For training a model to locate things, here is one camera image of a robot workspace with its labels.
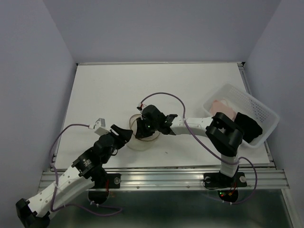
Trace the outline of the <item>white perforated plastic basket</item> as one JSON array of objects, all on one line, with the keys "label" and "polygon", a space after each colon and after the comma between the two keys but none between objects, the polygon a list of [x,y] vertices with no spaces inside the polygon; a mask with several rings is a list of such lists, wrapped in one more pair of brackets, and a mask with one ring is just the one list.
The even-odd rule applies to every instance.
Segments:
[{"label": "white perforated plastic basket", "polygon": [[262,128],[263,132],[260,136],[250,143],[245,141],[242,143],[248,148],[255,149],[262,145],[279,123],[280,117],[278,114],[245,90],[234,86],[231,83],[224,83],[206,95],[203,103],[203,110],[207,116],[212,116],[209,111],[215,100],[221,101],[224,105],[232,108],[236,113],[240,112],[249,116]]}]

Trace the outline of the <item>white mesh laundry bag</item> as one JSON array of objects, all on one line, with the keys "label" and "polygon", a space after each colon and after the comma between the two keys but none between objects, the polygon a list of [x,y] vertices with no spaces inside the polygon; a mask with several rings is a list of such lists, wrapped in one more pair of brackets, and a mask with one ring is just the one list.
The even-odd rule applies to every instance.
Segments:
[{"label": "white mesh laundry bag", "polygon": [[158,140],[161,133],[156,131],[152,136],[144,139],[136,139],[135,134],[137,131],[137,123],[136,120],[139,118],[140,114],[134,114],[129,119],[129,128],[133,131],[133,135],[130,141],[126,144],[126,146],[135,151],[146,151],[152,148],[153,144]]}]

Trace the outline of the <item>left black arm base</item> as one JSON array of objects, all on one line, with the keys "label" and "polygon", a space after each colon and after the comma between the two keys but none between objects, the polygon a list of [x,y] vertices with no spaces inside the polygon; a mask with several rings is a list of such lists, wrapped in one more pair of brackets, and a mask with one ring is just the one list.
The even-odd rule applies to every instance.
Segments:
[{"label": "left black arm base", "polygon": [[110,198],[110,190],[120,188],[121,174],[108,173],[107,176],[98,180],[94,187],[88,190],[88,199],[91,204],[102,205]]}]

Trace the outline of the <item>aluminium mounting rail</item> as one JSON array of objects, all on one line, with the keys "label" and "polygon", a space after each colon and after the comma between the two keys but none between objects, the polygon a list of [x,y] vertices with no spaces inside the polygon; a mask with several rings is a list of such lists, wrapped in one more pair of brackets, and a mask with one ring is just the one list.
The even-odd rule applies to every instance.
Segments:
[{"label": "aluminium mounting rail", "polygon": [[[106,172],[121,174],[117,191],[204,190],[204,174],[216,173],[218,168],[107,169]],[[256,168],[256,172],[258,190],[289,188],[283,170]]]}]

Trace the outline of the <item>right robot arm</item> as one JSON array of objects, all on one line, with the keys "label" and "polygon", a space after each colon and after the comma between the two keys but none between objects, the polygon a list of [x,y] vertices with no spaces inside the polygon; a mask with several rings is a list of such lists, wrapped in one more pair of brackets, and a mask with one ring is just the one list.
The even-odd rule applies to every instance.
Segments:
[{"label": "right robot arm", "polygon": [[177,114],[163,114],[156,106],[143,106],[137,109],[141,116],[136,119],[135,138],[146,139],[155,132],[164,135],[189,134],[195,139],[207,137],[220,153],[221,168],[219,181],[230,185],[236,179],[238,170],[238,148],[243,141],[243,130],[224,113],[217,112],[213,117],[186,118]]}]

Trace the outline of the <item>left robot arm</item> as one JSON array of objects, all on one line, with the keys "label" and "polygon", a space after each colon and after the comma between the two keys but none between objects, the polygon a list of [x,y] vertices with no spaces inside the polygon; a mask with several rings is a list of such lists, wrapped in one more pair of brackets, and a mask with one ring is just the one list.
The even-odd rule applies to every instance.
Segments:
[{"label": "left robot arm", "polygon": [[17,216],[26,228],[46,228],[58,211],[72,206],[71,200],[82,192],[107,183],[106,164],[131,139],[133,131],[112,125],[105,128],[101,121],[84,127],[99,135],[92,147],[83,152],[67,170],[37,195],[16,203]]}]

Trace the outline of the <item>black bra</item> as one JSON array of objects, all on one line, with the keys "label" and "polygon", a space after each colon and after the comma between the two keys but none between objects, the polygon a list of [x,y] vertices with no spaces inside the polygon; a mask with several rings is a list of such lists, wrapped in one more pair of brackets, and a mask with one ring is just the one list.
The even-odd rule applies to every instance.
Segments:
[{"label": "black bra", "polygon": [[237,113],[234,122],[243,130],[243,140],[247,143],[252,142],[263,133],[263,129],[254,119],[240,112]]}]

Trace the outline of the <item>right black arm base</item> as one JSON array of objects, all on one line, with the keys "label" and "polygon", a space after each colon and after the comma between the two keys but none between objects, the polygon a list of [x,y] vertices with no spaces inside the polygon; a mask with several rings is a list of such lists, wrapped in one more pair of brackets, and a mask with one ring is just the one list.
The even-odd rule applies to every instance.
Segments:
[{"label": "right black arm base", "polygon": [[217,190],[219,198],[228,203],[236,203],[239,193],[238,188],[247,187],[243,172],[236,172],[233,177],[228,177],[220,172],[208,172],[203,175],[203,186],[208,190]]}]

